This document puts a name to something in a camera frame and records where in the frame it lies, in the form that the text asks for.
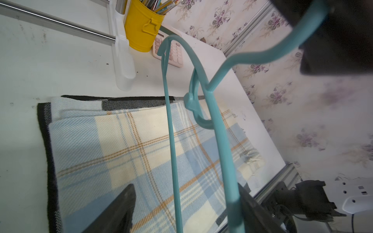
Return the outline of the black white checkered scarf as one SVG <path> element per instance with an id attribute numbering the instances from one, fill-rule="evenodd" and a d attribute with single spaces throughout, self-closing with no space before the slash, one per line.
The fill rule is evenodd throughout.
<path id="1" fill-rule="evenodd" d="M 166 104 L 165 97 L 123 97 L 104 98 L 90 96 L 64 95 L 63 99 L 74 100 L 78 105 L 88 107 L 88 109 L 109 110 L 129 110 L 143 109 L 146 107 L 159 107 Z M 44 140 L 47 158 L 47 189 L 48 206 L 47 214 L 49 221 L 49 231 L 51 233 L 61 233 L 63 231 L 60 208 L 58 204 L 57 177 L 52 155 L 51 138 L 49 124 L 52 123 L 51 103 L 40 103 L 37 106 L 37 117 L 40 131 Z"/>

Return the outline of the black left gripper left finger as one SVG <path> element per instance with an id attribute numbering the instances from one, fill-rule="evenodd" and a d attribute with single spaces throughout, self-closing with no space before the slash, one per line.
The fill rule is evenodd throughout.
<path id="1" fill-rule="evenodd" d="M 129 233 L 133 226 L 135 204 L 135 186 L 129 184 L 84 232 Z"/>

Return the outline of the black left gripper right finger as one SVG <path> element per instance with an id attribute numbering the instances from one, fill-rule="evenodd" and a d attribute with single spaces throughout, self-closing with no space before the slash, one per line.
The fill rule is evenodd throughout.
<path id="1" fill-rule="evenodd" d="M 274 218 L 238 184 L 241 213 L 246 233 L 285 233 Z"/>

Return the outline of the blue cream plaid scarf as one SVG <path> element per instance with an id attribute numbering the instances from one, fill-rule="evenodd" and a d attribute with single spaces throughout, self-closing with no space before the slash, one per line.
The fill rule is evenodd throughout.
<path id="1" fill-rule="evenodd" d="M 214 233 L 226 204 L 215 132 L 171 104 L 183 230 Z M 120 102 L 51 100 L 49 124 L 63 233 L 85 230 L 130 184 L 133 233 L 176 231 L 167 111 Z"/>

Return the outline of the teal plastic hanger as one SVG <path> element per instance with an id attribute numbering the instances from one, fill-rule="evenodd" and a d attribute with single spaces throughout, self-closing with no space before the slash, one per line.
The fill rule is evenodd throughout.
<path id="1" fill-rule="evenodd" d="M 228 144 L 226 128 L 214 97 L 214 90 L 226 76 L 228 71 L 238 64 L 265 64 L 275 61 L 290 53 L 295 47 L 303 44 L 320 27 L 329 8 L 325 1 L 313 1 L 292 32 L 277 45 L 259 52 L 244 52 L 232 55 L 223 62 L 212 80 L 207 79 L 206 72 L 190 45 L 180 36 L 171 35 L 161 43 L 157 54 L 161 56 L 161 69 L 167 109 L 170 136 L 171 164 L 173 178 L 173 194 L 176 218 L 176 231 L 183 232 L 180 192 L 178 182 L 177 159 L 173 132 L 173 120 L 167 85 L 168 60 L 171 43 L 178 42 L 185 49 L 194 66 L 189 92 L 184 96 L 185 108 L 193 113 L 196 123 L 202 128 L 214 130 L 218 146 L 220 166 L 223 178 L 225 202 L 228 218 L 228 229 L 231 233 L 245 231 L 241 213 L 239 186 L 231 148 Z"/>

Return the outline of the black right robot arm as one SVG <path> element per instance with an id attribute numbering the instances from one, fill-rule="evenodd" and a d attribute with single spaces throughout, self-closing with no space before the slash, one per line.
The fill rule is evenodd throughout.
<path id="1" fill-rule="evenodd" d="M 346 216 L 336 211 L 325 191 L 324 181 L 303 181 L 288 189 L 285 182 L 279 182 L 262 202 L 261 206 L 270 213 L 286 233 L 296 233 L 296 217 L 302 221 L 329 223 L 334 217 Z"/>

